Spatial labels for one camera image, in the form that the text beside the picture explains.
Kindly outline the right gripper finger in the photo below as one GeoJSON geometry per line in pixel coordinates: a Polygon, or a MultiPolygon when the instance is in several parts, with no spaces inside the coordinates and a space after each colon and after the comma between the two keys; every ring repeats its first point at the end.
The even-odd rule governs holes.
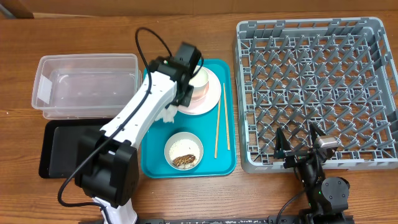
{"type": "Polygon", "coordinates": [[[309,129],[312,146],[315,146],[315,141],[317,137],[325,136],[326,134],[317,126],[317,124],[314,123],[309,123],[309,129]]]}
{"type": "Polygon", "coordinates": [[[277,128],[275,140],[274,158],[287,157],[287,154],[291,152],[291,147],[281,128],[277,128]]]}

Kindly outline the white cup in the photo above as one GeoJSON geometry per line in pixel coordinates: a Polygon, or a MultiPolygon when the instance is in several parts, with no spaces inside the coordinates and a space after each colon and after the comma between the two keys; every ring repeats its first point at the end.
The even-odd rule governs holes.
{"type": "Polygon", "coordinates": [[[208,84],[208,72],[205,67],[196,66],[194,72],[196,75],[190,79],[189,85],[195,89],[202,89],[208,84]]]}

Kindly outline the white tissue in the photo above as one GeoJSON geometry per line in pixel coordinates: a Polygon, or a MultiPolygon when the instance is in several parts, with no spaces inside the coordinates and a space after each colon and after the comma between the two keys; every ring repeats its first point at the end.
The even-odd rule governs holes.
{"type": "Polygon", "coordinates": [[[162,120],[164,123],[173,123],[174,117],[177,114],[178,107],[174,105],[168,105],[160,111],[155,121],[162,120]]]}

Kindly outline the grey bowl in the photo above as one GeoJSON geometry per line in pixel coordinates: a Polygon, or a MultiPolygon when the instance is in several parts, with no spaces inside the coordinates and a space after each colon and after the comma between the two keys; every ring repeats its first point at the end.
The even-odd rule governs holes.
{"type": "Polygon", "coordinates": [[[168,164],[177,170],[191,170],[199,165],[204,154],[200,139],[189,132],[179,132],[171,136],[164,147],[168,164]]]}

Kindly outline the white rice with food scrap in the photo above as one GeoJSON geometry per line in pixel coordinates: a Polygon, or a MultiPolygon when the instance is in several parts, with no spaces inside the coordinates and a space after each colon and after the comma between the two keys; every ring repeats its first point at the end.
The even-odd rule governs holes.
{"type": "Polygon", "coordinates": [[[172,165],[181,170],[195,167],[201,156],[198,144],[190,139],[174,142],[168,152],[172,165]]]}

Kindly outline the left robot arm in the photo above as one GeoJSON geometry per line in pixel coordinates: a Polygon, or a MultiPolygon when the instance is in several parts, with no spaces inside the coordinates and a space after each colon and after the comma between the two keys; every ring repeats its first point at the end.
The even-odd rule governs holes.
{"type": "Polygon", "coordinates": [[[159,113],[188,106],[189,84],[203,63],[201,52],[182,43],[177,53],[151,61],[133,98],[100,130],[87,130],[78,142],[75,184],[98,206],[105,223],[136,223],[131,196],[139,180],[137,150],[159,113]]]}

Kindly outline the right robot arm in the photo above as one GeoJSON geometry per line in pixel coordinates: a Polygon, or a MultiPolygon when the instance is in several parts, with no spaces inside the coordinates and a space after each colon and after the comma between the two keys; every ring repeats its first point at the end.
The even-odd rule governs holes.
{"type": "Polygon", "coordinates": [[[325,134],[311,123],[312,146],[306,151],[291,149],[281,128],[276,131],[274,157],[284,160],[284,168],[292,168],[300,179],[303,190],[293,196],[279,210],[276,223],[354,223],[353,217],[344,215],[348,209],[349,182],[342,177],[326,177],[322,163],[330,159],[338,148],[338,140],[325,134]],[[308,208],[293,218],[282,213],[293,201],[305,194],[308,208]]]}

